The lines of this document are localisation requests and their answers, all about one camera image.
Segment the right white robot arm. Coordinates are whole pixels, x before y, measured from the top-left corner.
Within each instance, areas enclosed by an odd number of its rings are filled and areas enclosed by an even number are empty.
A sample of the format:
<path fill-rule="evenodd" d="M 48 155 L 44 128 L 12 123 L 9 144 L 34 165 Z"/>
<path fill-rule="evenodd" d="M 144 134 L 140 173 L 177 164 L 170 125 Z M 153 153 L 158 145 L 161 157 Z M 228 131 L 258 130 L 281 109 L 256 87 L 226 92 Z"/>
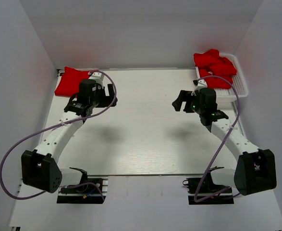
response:
<path fill-rule="evenodd" d="M 228 188 L 236 188 L 243 196 L 276 188 L 273 152 L 258 148 L 235 129 L 235 124 L 218 109 L 215 90 L 210 88 L 195 91 L 181 90 L 172 106 L 175 111 L 180 111 L 183 103 L 185 103 L 184 112 L 197 113 L 201 124 L 221 140 L 216 152 L 219 153 L 221 148 L 226 146 L 237 161 L 235 169 L 212 168 L 210 162 L 198 183 L 196 193 L 199 193 L 203 182 L 204 187 L 210 192 L 215 192 L 224 186 L 224 189 L 217 193 L 222 193 Z"/>

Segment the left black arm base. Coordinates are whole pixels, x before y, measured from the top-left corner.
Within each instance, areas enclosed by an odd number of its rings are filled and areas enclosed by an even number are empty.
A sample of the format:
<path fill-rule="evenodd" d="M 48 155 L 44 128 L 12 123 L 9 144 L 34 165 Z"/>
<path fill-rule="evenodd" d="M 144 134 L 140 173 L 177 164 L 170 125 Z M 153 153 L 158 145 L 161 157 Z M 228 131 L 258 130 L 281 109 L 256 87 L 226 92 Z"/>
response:
<path fill-rule="evenodd" d="M 83 185 L 78 188 L 68 188 L 67 186 L 60 188 L 57 204 L 103 204 L 108 191 L 108 178 L 88 177 L 85 182 L 93 184 Z"/>

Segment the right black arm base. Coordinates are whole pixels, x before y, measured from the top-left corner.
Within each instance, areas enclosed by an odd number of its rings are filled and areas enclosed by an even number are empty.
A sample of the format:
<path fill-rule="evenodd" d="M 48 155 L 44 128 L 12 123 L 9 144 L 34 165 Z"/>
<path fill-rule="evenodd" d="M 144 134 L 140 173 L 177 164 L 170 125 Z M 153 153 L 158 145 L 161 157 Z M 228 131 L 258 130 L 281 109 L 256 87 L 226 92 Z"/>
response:
<path fill-rule="evenodd" d="M 227 190 L 223 191 L 222 193 L 214 195 L 204 201 L 195 202 L 194 196 L 195 196 L 195 192 L 197 190 L 197 186 L 200 180 L 201 180 L 201 177 L 191 177 L 191 178 L 186 178 L 185 180 L 183 180 L 183 186 L 186 187 L 188 191 L 189 205 L 232 205 L 234 204 L 233 192 L 231 188 L 228 188 Z M 202 197 L 209 196 L 224 188 L 225 186 L 215 185 L 213 184 L 211 179 L 205 178 L 205 180 L 203 181 L 200 187 L 200 190 L 199 190 L 199 193 L 196 199 L 200 200 Z"/>

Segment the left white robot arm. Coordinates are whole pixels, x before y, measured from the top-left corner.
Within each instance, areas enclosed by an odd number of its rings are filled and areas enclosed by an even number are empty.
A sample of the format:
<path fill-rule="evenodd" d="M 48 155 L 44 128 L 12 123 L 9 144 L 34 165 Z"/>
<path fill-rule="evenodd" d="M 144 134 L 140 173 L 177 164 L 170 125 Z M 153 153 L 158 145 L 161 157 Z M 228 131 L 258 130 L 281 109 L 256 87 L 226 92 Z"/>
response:
<path fill-rule="evenodd" d="M 116 103 L 116 88 L 113 83 L 105 88 L 99 78 L 82 80 L 79 91 L 69 98 L 59 126 L 53 128 L 34 150 L 26 150 L 22 154 L 23 183 L 49 193 L 67 186 L 84 192 L 89 182 L 85 178 L 86 172 L 75 167 L 60 169 L 58 161 L 73 135 L 87 119 L 93 117 L 93 109 L 107 109 Z"/>

